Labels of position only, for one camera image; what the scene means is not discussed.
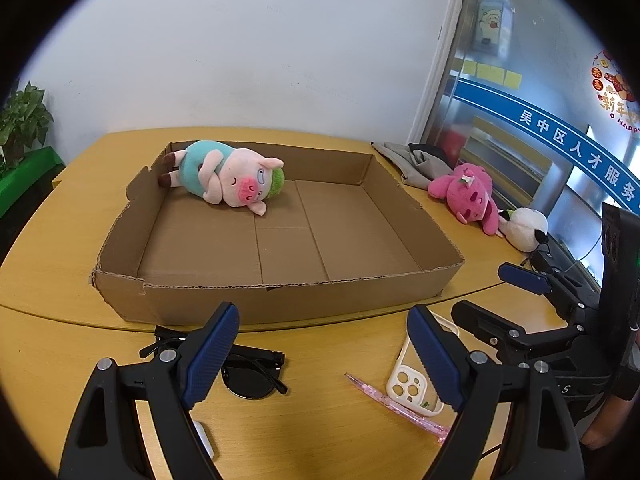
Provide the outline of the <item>person's hand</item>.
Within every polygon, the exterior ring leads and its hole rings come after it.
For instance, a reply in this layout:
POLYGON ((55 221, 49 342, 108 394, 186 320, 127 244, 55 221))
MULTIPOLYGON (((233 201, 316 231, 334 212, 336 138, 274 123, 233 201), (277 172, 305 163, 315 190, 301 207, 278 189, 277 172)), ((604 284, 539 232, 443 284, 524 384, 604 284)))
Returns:
POLYGON ((635 396, 631 400, 624 400, 614 394, 608 396, 596 418, 582 435, 580 443, 590 450, 610 444, 623 429, 634 402, 635 396))

